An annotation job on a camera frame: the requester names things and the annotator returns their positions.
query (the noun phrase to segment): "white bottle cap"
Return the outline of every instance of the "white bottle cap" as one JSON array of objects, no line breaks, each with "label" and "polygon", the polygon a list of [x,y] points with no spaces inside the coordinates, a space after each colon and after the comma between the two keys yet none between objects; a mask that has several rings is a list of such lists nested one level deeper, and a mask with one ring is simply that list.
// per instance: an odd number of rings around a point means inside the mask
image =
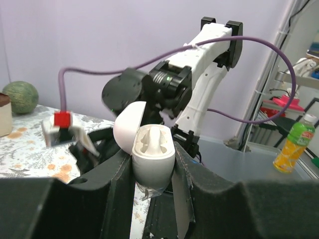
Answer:
[{"label": "white bottle cap", "polygon": [[311,123],[316,123],[317,122],[317,117],[309,114],[305,114],[304,120],[309,121]]}]

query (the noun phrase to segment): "white bottle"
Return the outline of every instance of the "white bottle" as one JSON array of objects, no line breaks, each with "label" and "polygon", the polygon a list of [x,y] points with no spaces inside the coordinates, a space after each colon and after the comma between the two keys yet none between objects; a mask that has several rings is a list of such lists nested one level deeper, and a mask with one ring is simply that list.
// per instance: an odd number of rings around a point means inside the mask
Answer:
[{"label": "white bottle", "polygon": [[12,132],[12,109],[10,97],[0,93],[0,137]]}]

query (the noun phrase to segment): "orange juice bottle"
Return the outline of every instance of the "orange juice bottle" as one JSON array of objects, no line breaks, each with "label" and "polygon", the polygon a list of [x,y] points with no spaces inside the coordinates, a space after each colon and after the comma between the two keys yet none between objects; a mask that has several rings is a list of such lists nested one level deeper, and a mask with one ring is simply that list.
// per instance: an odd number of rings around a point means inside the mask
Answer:
[{"label": "orange juice bottle", "polygon": [[303,151],[315,134],[317,117],[306,114],[291,128],[285,146],[274,161],[274,167],[284,173],[291,173]]}]

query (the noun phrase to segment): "green melon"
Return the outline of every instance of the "green melon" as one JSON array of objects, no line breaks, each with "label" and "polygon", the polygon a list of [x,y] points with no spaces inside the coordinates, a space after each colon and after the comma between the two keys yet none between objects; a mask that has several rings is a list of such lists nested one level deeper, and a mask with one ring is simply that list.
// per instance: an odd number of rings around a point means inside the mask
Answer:
[{"label": "green melon", "polygon": [[16,114],[32,112],[39,102],[36,88],[24,81],[14,81],[6,85],[2,93],[10,97],[12,112]]}]

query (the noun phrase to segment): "green object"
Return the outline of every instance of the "green object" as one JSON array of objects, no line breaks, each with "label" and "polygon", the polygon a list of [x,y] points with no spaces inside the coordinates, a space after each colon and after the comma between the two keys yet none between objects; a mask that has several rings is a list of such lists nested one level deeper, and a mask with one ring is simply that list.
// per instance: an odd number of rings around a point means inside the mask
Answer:
[{"label": "green object", "polygon": [[10,97],[12,112],[16,114],[31,113],[39,102],[36,88],[24,81],[14,81],[6,85],[2,93]]},{"label": "green object", "polygon": [[313,158],[313,159],[311,160],[311,162],[312,162],[317,168],[319,168],[319,158]]},{"label": "green object", "polygon": [[316,117],[305,115],[303,120],[296,122],[291,128],[287,139],[298,146],[307,146],[315,134]]}]

